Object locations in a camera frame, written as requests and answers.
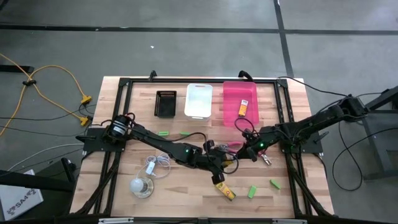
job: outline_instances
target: black plastic basket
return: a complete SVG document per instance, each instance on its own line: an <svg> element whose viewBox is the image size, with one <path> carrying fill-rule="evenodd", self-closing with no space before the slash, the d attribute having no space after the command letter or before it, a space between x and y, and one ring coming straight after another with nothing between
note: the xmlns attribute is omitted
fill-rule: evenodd
<svg viewBox="0 0 398 224"><path fill-rule="evenodd" d="M173 118L175 116L176 100L177 91L157 91L155 116L160 118Z"/></svg>

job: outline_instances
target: white plastic bin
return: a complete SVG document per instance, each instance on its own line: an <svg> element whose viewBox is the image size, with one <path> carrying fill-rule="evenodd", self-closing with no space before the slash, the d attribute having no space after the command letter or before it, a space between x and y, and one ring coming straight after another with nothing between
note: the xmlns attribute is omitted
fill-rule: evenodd
<svg viewBox="0 0 398 224"><path fill-rule="evenodd" d="M192 121L208 121L211 116L213 87L206 84L189 84L184 113Z"/></svg>

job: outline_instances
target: wooden table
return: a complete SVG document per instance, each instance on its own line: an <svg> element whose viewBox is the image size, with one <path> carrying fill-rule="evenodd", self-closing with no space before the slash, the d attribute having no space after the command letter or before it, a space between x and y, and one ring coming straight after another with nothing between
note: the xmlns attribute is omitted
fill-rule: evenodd
<svg viewBox="0 0 398 224"><path fill-rule="evenodd" d="M96 106L94 124L111 119L119 78L104 77ZM305 87L293 80L288 80L288 84L295 120L299 121L310 116ZM169 131L169 139L179 138L181 131L190 133L201 131L206 133L208 138L213 139L216 144L244 140L238 130L223 126L222 84L211 83L213 86L211 119L207 122L188 121L183 112L187 85L188 83L135 83L132 88L129 112L136 114L137 123L154 133ZM174 119L160 119L154 116L157 90L177 91L177 112ZM258 84L257 97L260 123L256 129L259 130L261 126L278 123L274 87L270 84ZM203 138L192 136L185 139L185 142L202 147ZM272 161L271 166L266 166L261 159L257 162L245 159L240 160L239 169L234 174L225 175L225 183L237 195L232 202L212 184L210 172L188 169L173 161L171 172L167 177L154 179L153 194L146 199L137 198L130 192L129 183L135 178L138 170L145 165L147 156L159 154L160 151L141 142L127 142L119 166L112 216L225 218L288 218L294 216L286 162L278 145L267 150L267 155ZM94 152L83 161L71 212L81 208L97 187L103 157L103 152ZM311 154L304 154L302 157L309 189L326 210L333 213L328 184L321 162ZM161 174L163 170L156 169L155 171ZM282 189L277 190L271 186L270 179L276 180ZM257 187L257 192L250 199L247 194L252 185ZM105 207L107 192L108 189L105 189L102 209ZM302 192L298 190L297 193L300 208L304 211Z"/></svg>

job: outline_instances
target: gray floor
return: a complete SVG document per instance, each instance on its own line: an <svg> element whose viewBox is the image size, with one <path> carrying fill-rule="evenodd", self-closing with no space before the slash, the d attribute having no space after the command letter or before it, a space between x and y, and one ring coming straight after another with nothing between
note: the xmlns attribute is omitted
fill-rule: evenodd
<svg viewBox="0 0 398 224"><path fill-rule="evenodd" d="M398 2L393 0L280 0L287 29L397 30ZM277 28L271 0L119 0L60 1L12 0L0 12L0 22L119 27L215 27ZM322 90L358 95L379 92L397 85L398 38L381 35L287 35L295 77L304 78ZM254 77L286 74L279 34L218 34L167 32L48 32L0 30L0 52L19 64L41 67L57 64L71 70L82 88L94 97L105 75L236 76L246 70ZM22 88L24 75L1 74L0 116L10 116ZM51 99L77 109L80 95L72 79L55 69L37 75L39 87ZM337 96L307 89L312 112ZM364 96L365 102L372 97ZM33 88L25 94L18 117L51 118L62 110L41 99ZM66 117L56 121L13 121L13 128L55 134L82 131L78 121ZM343 149L337 127L322 141L324 160L331 165ZM342 124L348 144L365 136L363 127ZM7 130L0 138L0 168L8 169L21 159L46 147L76 142L72 138L42 136ZM24 165L40 162L69 147L42 154ZM364 141L353 149L364 173L376 169ZM68 155L79 164L80 153ZM40 170L47 163L34 167ZM345 155L335 170L347 188L358 181L358 170ZM397 179L365 182L355 192L339 189L329 175L335 213L341 217L397 222Z"/></svg>

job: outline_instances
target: white cable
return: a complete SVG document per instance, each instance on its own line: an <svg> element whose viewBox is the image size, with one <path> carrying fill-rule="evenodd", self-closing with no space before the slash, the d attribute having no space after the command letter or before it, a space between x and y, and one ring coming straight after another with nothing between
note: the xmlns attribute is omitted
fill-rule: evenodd
<svg viewBox="0 0 398 224"><path fill-rule="evenodd" d="M33 157L39 155L40 153L46 152L46 151L48 151L48 150L57 149L57 148L60 148L60 147L67 147L67 146L82 146L82 145L84 145L84 144L83 144L83 143L63 144L63 145L53 146L53 147L50 147L50 148L48 148L48 149L41 150L40 152L36 152L35 154L29 156L28 158L26 158L26 159L24 159L24 160L22 160L22 161L16 163L15 165L13 165L13 166L12 166L10 169L8 169L7 171L10 171L12 168L14 168L14 167L18 166L19 164L25 162L26 160L31 159L31 158L33 158Z"/></svg>
<svg viewBox="0 0 398 224"><path fill-rule="evenodd" d="M164 174L164 175L156 175L154 172L152 172L151 175L153 175L153 176L156 177L156 178L165 177L165 176L167 176L167 175L170 173L170 171L171 171L170 157L169 157L169 155L167 155L166 153L163 152L163 153L161 153L159 156L148 156L147 159L145 160L145 163L146 163L145 166L142 167L142 168L138 171L138 173L137 173L137 175L136 175L136 179L138 178L139 173L140 173L145 167L147 167L147 166L149 165L150 162L158 163L158 164L159 164L161 167L163 167L163 168L169 168L168 171L167 171L167 173Z"/></svg>

